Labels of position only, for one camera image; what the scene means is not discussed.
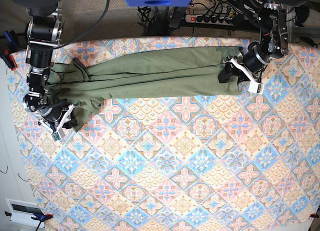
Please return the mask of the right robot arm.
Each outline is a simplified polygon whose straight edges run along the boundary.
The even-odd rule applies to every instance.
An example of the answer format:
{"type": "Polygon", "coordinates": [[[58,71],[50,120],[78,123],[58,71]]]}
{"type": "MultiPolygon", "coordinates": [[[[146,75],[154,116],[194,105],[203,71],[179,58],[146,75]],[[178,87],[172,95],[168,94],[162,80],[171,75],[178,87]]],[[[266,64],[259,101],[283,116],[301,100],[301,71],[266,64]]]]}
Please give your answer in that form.
{"type": "Polygon", "coordinates": [[[66,99],[54,102],[50,98],[48,80],[53,67],[52,55],[60,45],[63,22],[59,10],[61,0],[11,0],[27,9],[30,22],[26,29],[26,58],[30,65],[27,74],[28,93],[23,98],[28,113],[41,116],[39,123],[55,141],[65,137],[63,128],[76,124],[73,110],[77,105],[66,99]]]}

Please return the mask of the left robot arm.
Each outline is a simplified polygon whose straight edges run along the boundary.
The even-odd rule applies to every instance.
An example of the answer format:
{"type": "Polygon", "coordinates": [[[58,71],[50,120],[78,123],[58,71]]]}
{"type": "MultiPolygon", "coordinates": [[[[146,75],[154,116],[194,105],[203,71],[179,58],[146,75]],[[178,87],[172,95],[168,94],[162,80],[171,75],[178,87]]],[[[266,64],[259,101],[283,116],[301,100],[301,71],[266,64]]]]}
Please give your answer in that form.
{"type": "Polygon", "coordinates": [[[250,43],[247,53],[240,51],[228,56],[218,81],[223,84],[236,77],[239,83],[260,83],[270,61],[281,59],[289,52],[286,7],[294,9],[309,3],[311,0],[236,0],[236,7],[259,29],[260,41],[250,43]]]}

